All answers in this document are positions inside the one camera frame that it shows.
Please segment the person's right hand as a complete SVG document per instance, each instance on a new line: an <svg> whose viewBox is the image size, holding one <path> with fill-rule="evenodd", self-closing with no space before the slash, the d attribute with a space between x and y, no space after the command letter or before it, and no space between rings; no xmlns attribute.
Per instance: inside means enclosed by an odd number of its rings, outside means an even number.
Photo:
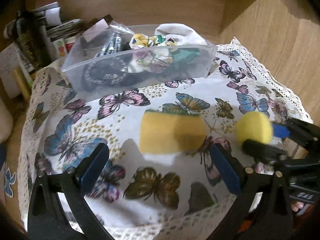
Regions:
<svg viewBox="0 0 320 240"><path fill-rule="evenodd" d="M310 204L305 204L303 202L298 202L298 201L291 202L291 209L293 212L304 213L309 206Z"/></svg>

